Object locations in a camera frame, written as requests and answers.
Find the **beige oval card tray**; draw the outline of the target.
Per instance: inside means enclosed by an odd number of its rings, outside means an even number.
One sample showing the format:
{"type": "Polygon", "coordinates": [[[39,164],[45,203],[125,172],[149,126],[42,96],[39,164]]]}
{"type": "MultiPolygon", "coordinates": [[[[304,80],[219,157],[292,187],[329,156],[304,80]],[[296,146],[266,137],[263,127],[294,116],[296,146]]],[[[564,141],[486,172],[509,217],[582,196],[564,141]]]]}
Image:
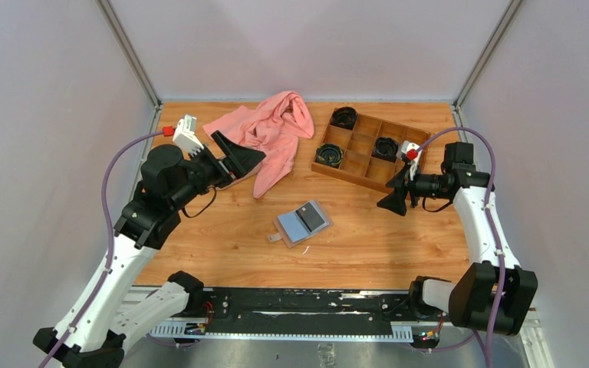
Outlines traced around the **beige oval card tray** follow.
{"type": "Polygon", "coordinates": [[[253,168],[249,173],[247,173],[245,176],[243,176],[242,178],[234,178],[232,180],[231,183],[229,183],[228,185],[224,185],[224,186],[218,186],[216,189],[217,190],[227,190],[232,188],[233,186],[238,185],[241,182],[244,182],[245,180],[248,180],[250,178],[252,178],[253,176],[256,176],[257,173],[259,172],[259,170],[261,169],[262,164],[259,163],[255,168],[253,168]]]}

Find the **black VIP credit card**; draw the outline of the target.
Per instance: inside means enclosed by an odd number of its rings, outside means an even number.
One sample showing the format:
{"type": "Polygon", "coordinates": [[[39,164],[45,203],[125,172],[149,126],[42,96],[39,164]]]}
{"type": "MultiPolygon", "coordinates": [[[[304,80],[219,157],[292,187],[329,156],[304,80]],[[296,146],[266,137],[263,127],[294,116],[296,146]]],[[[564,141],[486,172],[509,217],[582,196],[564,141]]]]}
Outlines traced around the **black VIP credit card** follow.
{"type": "Polygon", "coordinates": [[[327,219],[316,202],[306,202],[295,211],[295,214],[310,233],[318,232],[327,226],[327,219]]]}

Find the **pink card holder wallet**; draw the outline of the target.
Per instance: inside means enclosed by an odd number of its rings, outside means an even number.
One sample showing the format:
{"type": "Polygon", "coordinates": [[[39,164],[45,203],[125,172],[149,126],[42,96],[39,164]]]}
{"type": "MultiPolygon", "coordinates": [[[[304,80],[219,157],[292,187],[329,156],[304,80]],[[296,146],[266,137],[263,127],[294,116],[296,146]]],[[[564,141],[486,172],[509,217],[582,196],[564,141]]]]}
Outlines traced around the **pink card holder wallet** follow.
{"type": "Polygon", "coordinates": [[[317,200],[311,200],[307,202],[316,202],[318,208],[323,212],[324,217],[327,219],[327,226],[319,230],[318,232],[310,233],[299,217],[295,214],[295,211],[300,208],[296,208],[290,212],[286,212],[284,214],[278,215],[274,221],[273,225],[276,228],[276,233],[269,235],[268,240],[270,242],[283,242],[287,248],[293,248],[299,245],[302,242],[307,241],[309,238],[316,236],[318,233],[322,232],[323,230],[330,228],[333,225],[330,216],[322,207],[321,203],[317,200]]]}

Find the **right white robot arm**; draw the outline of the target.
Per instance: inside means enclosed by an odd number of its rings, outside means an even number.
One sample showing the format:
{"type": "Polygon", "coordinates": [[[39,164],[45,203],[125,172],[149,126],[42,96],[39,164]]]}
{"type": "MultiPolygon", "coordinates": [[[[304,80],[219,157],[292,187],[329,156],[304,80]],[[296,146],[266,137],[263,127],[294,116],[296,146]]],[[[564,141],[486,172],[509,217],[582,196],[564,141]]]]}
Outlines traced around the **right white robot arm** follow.
{"type": "Polygon", "coordinates": [[[514,336],[538,289],[533,271],[521,267],[497,215],[491,174],[477,170],[471,143],[449,143],[439,174],[422,173],[417,144],[404,141],[403,168],[386,184],[392,191],[377,206],[405,215],[427,199],[445,199],[457,211],[471,265],[457,283],[426,276],[410,285],[407,309],[417,320],[443,312],[452,324],[514,336]]]}

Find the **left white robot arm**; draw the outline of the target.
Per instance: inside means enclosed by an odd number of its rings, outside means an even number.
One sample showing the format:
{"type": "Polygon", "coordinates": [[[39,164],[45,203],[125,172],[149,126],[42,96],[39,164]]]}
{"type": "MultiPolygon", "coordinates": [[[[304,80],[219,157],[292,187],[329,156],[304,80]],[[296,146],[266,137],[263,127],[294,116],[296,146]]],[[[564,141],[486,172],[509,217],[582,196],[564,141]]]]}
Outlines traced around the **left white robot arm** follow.
{"type": "Polygon", "coordinates": [[[229,186],[265,159],[220,132],[216,157],[191,133],[169,128],[169,144],[152,148],[140,167],[140,181],[118,220],[108,219],[107,250],[74,306],[53,327],[40,329],[34,345],[44,361],[64,367],[118,367],[126,352],[154,327],[182,313],[194,317],[207,306],[203,283],[183,271],[126,312],[119,308],[132,284],[180,224],[197,196],[229,186]]]}

